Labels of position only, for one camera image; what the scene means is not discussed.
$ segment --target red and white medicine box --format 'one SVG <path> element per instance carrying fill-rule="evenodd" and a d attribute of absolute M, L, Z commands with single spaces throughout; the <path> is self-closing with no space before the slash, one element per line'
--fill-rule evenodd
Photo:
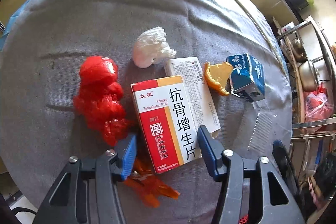
<path fill-rule="evenodd" d="M 200 157 L 197 132 L 181 76 L 131 85 L 133 99 L 156 173 Z"/>

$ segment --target pink plastic bag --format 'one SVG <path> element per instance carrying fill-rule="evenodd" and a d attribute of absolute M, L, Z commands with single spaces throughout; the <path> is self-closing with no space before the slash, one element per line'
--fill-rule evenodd
<path fill-rule="evenodd" d="M 327 119 L 333 114 L 334 107 L 328 103 L 328 97 L 324 93 L 315 95 L 313 92 L 309 93 L 305 102 L 305 122 L 313 122 Z M 307 133 L 313 133 L 321 127 L 307 128 Z"/>

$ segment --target metal pot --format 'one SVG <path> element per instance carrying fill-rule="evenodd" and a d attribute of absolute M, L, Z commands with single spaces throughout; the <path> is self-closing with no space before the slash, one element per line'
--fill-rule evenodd
<path fill-rule="evenodd" d="M 291 49 L 294 54 L 294 58 L 298 63 L 304 63 L 308 60 L 305 48 L 303 47 L 300 39 L 296 38 L 292 41 Z"/>
<path fill-rule="evenodd" d="M 299 66 L 302 88 L 305 92 L 313 92 L 318 89 L 319 71 L 315 69 L 314 63 L 308 59 Z"/>

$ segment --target white plastic bag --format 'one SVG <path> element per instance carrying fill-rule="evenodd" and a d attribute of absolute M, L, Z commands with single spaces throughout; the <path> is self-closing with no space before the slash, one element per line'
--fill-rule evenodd
<path fill-rule="evenodd" d="M 324 93 L 309 93 L 305 102 L 305 122 L 327 119 L 333 113 L 334 107 L 328 103 L 328 97 Z M 307 128 L 307 133 L 313 133 L 321 127 Z"/>
<path fill-rule="evenodd" d="M 156 27 L 143 32 L 133 46 L 133 62 L 139 68 L 147 68 L 165 58 L 174 58 L 176 51 L 166 42 L 165 30 Z"/>

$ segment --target yellow stripe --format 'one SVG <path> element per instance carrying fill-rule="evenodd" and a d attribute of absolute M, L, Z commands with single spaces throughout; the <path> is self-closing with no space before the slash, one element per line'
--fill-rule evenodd
<path fill-rule="evenodd" d="M 171 137 L 173 139 L 174 146 L 175 146 L 175 151 L 176 151 L 178 163 L 180 165 L 182 165 L 182 164 L 184 164 L 184 161 L 183 161 L 183 158 L 182 158 L 182 153 L 181 153 L 181 150 L 180 150 L 179 141 L 177 139 L 177 135 L 176 135 L 176 132 L 175 132 L 173 119 L 171 117 L 170 110 L 169 110 L 168 106 L 165 107 L 165 112 L 166 112 L 166 117 L 167 117 L 169 129 L 170 129 L 170 134 L 171 134 Z"/>
<path fill-rule="evenodd" d="M 183 83 L 181 75 L 157 79 L 158 86 L 173 85 L 177 83 Z"/>

